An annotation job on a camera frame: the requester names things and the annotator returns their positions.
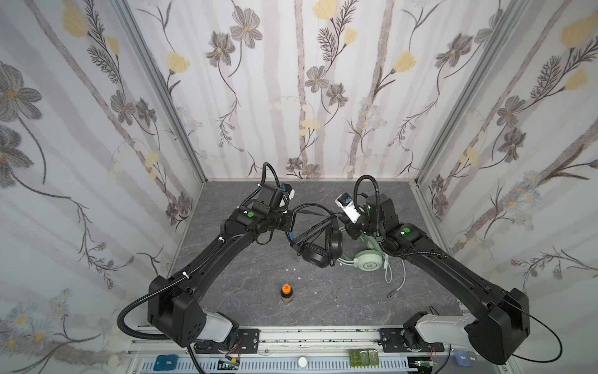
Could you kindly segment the small orange cap bottle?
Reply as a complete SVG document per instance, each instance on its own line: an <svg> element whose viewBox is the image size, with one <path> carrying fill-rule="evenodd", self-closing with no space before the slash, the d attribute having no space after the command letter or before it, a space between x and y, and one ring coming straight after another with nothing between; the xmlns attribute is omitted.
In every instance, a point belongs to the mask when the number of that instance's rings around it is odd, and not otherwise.
<svg viewBox="0 0 598 374"><path fill-rule="evenodd" d="M280 289L280 297L285 303L292 302L294 299L294 290L289 284L285 284Z"/></svg>

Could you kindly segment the blue grey box right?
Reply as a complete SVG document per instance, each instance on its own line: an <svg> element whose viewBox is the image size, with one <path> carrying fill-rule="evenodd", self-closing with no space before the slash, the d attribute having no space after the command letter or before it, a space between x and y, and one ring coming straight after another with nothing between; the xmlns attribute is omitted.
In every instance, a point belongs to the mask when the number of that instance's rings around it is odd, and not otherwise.
<svg viewBox="0 0 598 374"><path fill-rule="evenodd" d="M466 351L454 351L456 364L460 367L470 367L471 361L469 353Z"/></svg>

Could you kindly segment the blue box on rail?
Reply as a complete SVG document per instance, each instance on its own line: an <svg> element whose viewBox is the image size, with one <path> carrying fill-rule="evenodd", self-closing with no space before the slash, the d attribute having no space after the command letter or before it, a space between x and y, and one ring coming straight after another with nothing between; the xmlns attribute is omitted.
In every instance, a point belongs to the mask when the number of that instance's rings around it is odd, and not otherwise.
<svg viewBox="0 0 598 374"><path fill-rule="evenodd" d="M173 371L177 369L178 356L177 355L158 355L155 362L153 371L164 372Z"/></svg>

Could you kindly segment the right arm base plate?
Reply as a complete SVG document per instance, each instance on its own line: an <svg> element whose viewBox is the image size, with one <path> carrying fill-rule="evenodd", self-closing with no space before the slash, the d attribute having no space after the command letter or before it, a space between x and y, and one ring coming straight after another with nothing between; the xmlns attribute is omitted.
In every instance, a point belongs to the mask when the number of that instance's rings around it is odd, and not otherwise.
<svg viewBox="0 0 598 374"><path fill-rule="evenodd" d="M439 353L445 351L442 343L426 343L414 329L381 328L378 344L385 353Z"/></svg>

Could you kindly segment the left corner aluminium profile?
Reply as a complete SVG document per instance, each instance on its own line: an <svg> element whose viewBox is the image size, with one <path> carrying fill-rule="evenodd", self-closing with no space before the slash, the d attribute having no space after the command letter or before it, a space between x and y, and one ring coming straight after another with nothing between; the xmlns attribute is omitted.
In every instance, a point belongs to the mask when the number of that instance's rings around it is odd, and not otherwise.
<svg viewBox="0 0 598 374"><path fill-rule="evenodd" d="M168 91L166 80L160 74L156 59L150 51L143 34L135 21L135 17L132 14L129 4L127 1L121 0L112 0L111 4L117 14L118 20L124 28L126 36L132 43L135 55L141 62L146 78L149 80L150 85L159 98L160 104L166 112L166 117L171 125L171 129L174 131L175 137L180 143L188 163L190 163L196 180L202 185L205 184L208 181L206 174L196 157L195 150L193 149L190 140L186 135L185 128L176 112L171 94Z"/></svg>

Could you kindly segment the right corner aluminium profile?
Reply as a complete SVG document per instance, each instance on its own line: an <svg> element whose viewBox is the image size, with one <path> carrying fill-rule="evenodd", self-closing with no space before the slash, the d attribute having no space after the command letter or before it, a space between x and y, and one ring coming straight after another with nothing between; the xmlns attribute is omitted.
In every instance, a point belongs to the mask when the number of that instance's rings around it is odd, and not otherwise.
<svg viewBox="0 0 598 374"><path fill-rule="evenodd" d="M520 21L521 13L529 5L528 1L511 1L503 17L498 21L495 32L487 42L487 47L481 54L478 63L475 65L466 84L463 86L455 105L445 117L445 122L441 127L430 151L428 152L417 178L414 179L416 186L420 186L431 174L432 168L439 159L443 148L450 140L461 116L468 109L476 92L481 88L484 80L489 76L491 67L501 53L504 46L507 45L512 32Z"/></svg>

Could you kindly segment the mint green headphones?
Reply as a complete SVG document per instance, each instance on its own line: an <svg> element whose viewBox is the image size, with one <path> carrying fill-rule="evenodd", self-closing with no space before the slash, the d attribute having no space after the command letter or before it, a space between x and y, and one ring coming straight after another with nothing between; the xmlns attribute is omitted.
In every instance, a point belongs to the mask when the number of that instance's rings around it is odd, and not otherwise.
<svg viewBox="0 0 598 374"><path fill-rule="evenodd" d="M378 269L388 269L388 256L383 252L377 239L373 236L361 234L359 239L366 249L361 250L354 258L342 255L338 261L343 265L358 268L360 271L372 272Z"/></svg>

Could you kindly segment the corner aluminium profile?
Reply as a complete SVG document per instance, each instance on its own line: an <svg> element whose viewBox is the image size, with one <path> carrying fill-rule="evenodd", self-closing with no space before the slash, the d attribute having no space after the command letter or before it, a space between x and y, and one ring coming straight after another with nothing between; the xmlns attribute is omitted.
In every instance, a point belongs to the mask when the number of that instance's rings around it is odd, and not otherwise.
<svg viewBox="0 0 598 374"><path fill-rule="evenodd" d="M439 159L443 148L450 140L461 116L468 109L476 92L481 88L484 80L489 76L491 67L501 53L504 46L507 45L512 32L520 21L521 13L529 5L528 1L511 1L503 17L498 21L495 32L487 42L487 47L481 54L478 63L475 65L466 84L463 86L455 105L445 117L445 122L441 127L430 151L428 152L417 178L414 179L416 186L420 186L431 174L432 168Z"/></svg>
<svg viewBox="0 0 598 374"><path fill-rule="evenodd" d="M141 62L146 78L149 80L150 85L159 98L160 104L166 112L166 117L171 125L171 129L174 131L175 137L180 143L188 163L190 163L196 180L202 185L205 184L208 181L206 174L196 157L195 150L193 149L190 140L186 135L185 128L176 112L171 94L168 91L166 80L160 74L156 59L150 51L143 34L135 21L135 17L132 14L129 4L127 1L121 0L112 0L111 4L117 14L118 20L124 28L126 36L132 43L135 55Z"/></svg>

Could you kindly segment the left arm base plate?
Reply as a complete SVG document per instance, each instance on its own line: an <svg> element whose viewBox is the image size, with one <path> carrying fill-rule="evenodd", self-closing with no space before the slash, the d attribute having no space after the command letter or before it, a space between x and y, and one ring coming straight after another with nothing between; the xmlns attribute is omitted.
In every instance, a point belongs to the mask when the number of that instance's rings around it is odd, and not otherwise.
<svg viewBox="0 0 598 374"><path fill-rule="evenodd" d="M196 341L193 346L196 354L256 354L259 347L260 329L241 328L233 331L221 343Z"/></svg>

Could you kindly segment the black blue headphones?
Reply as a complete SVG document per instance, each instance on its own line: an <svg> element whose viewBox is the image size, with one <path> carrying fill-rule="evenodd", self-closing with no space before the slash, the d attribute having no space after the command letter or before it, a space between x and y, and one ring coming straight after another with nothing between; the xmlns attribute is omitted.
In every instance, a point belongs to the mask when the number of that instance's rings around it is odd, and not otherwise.
<svg viewBox="0 0 598 374"><path fill-rule="evenodd" d="M300 204L292 210L295 218L302 214L320 217L320 220L303 232L286 233L287 240L297 256L319 268L335 266L343 254L343 235L338 215L330 208L317 203Z"/></svg>

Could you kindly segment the aluminium mounting rail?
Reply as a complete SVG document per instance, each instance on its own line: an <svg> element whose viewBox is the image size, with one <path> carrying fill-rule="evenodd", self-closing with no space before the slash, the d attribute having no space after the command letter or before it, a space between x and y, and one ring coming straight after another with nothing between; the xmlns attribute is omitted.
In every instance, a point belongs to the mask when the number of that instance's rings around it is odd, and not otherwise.
<svg viewBox="0 0 598 374"><path fill-rule="evenodd" d="M205 373L519 373L519 366L509 360L496 366L472 349L446 344L439 353L385 353L378 344L379 330L374 326L349 327L244 327L260 329L256 354L196 354ZM375 349L380 365L351 368L349 352ZM456 364L454 351L469 353L471 366ZM297 360L308 360L299 369Z"/></svg>

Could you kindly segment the green battery pack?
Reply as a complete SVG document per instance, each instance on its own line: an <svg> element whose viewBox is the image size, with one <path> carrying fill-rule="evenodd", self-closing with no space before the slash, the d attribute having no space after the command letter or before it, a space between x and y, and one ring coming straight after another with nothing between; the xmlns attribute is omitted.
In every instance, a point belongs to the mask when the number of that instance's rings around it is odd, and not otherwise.
<svg viewBox="0 0 598 374"><path fill-rule="evenodd" d="M367 368L380 365L378 352L375 349L354 349L349 352L351 368Z"/></svg>

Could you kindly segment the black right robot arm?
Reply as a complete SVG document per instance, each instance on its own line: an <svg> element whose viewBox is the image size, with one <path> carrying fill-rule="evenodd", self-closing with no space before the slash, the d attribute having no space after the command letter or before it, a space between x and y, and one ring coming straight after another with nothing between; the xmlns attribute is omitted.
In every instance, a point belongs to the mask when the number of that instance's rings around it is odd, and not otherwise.
<svg viewBox="0 0 598 374"><path fill-rule="evenodd" d="M354 239L367 236L388 256L404 259L433 277L468 310L457 316L420 312L403 324L404 342L470 347L487 361L503 365L530 334L529 299L519 289L506 291L455 260L421 229L399 221L391 199L370 196L356 208L347 193L336 205L344 211L343 223Z"/></svg>

